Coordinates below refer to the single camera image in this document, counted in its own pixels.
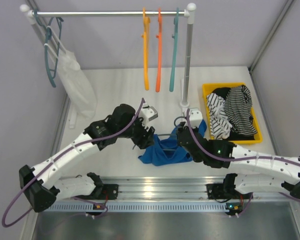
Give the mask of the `blue tank top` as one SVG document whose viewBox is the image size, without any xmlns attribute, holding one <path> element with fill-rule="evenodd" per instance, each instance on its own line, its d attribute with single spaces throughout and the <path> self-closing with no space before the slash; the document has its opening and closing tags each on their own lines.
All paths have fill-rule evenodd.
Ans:
<svg viewBox="0 0 300 240">
<path fill-rule="evenodd" d="M 174 127 L 171 133 L 177 133 Z M 138 157 L 143 164 L 152 164 L 156 167 L 191 162 L 193 159 L 177 143 L 176 137 L 158 136 L 154 134 L 154 145 L 145 149 Z"/>
</svg>

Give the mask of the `dark blue-grey hanger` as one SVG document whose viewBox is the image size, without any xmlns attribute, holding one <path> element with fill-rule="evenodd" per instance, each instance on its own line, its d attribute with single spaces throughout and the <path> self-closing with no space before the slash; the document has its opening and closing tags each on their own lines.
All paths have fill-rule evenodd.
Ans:
<svg viewBox="0 0 300 240">
<path fill-rule="evenodd" d="M 175 127 L 175 128 L 177 127 L 177 120 L 179 120 L 179 119 L 184 119 L 184 118 L 185 118 L 185 117 L 183 117 L 183 116 L 178 116 L 178 117 L 176 117 L 176 118 L 174 119 L 174 121 L 173 121 L 174 127 Z M 157 135 L 158 135 L 158 137 L 174 137 L 174 138 L 177 137 L 177 134 L 176 134 L 176 133 L 160 133 L 160 134 L 157 134 Z"/>
</svg>

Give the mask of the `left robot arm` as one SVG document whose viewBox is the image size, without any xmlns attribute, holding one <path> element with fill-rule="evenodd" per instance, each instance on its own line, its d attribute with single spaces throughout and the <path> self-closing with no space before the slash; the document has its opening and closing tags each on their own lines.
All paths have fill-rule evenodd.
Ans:
<svg viewBox="0 0 300 240">
<path fill-rule="evenodd" d="M 60 152 L 33 167 L 21 167 L 20 188 L 32 209 L 40 213 L 56 201 L 73 197 L 103 199 L 105 187 L 99 175 L 93 172 L 76 177 L 64 175 L 88 157 L 115 144 L 117 139 L 130 139 L 141 150 L 152 146 L 155 128 L 149 123 L 157 117 L 157 110 L 145 101 L 137 110 L 122 103 L 105 119 L 92 122 Z"/>
</svg>

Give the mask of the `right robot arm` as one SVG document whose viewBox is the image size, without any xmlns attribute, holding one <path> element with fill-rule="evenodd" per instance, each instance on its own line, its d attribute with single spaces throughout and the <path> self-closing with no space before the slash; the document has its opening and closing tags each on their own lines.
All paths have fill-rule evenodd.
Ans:
<svg viewBox="0 0 300 240">
<path fill-rule="evenodd" d="M 271 192 L 300 202 L 300 156 L 265 154 L 226 140 L 207 140 L 198 129 L 188 126 L 179 126 L 176 136 L 194 162 L 228 170 L 223 180 L 228 198 Z"/>
</svg>

